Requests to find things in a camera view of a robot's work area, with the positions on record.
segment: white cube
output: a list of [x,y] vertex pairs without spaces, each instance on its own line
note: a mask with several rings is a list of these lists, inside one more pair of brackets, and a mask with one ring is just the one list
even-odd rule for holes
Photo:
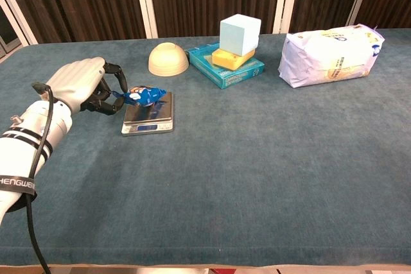
[[244,56],[258,46],[261,19],[241,14],[220,22],[220,48]]

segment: blue wrapper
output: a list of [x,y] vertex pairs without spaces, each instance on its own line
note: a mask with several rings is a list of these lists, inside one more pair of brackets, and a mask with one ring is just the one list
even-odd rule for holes
[[159,101],[167,91],[149,86],[136,86],[123,94],[117,91],[112,91],[112,93],[116,98],[124,96],[126,104],[149,106]]

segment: beige bowl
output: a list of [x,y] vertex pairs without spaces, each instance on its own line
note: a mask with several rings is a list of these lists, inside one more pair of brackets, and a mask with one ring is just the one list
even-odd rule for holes
[[182,48],[166,42],[157,45],[148,58],[148,70],[157,76],[174,76],[188,68],[188,59]]

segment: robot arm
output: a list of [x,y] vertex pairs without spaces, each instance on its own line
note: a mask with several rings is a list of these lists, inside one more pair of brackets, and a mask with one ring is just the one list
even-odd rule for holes
[[[123,106],[124,98],[118,98],[113,105],[105,102],[111,90],[104,74],[114,74],[121,90],[127,91],[120,66],[108,64],[100,57],[67,64],[47,82],[54,94],[53,116],[35,174],[70,130],[72,115],[85,109],[111,115]],[[0,224],[6,212],[24,206],[22,192],[35,190],[28,177],[49,110],[48,93],[39,92],[42,101],[34,102],[23,115],[13,116],[11,127],[0,136]]]

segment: yellow sponge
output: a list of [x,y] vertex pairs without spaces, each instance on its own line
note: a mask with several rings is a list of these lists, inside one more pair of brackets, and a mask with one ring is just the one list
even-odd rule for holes
[[248,59],[253,57],[255,52],[256,50],[253,49],[250,53],[247,53],[244,56],[238,56],[238,55],[229,53],[228,51],[224,51],[219,48],[216,51],[214,51],[212,54],[213,64],[219,65],[220,67],[223,67],[228,70],[235,71],[244,62],[246,62]]

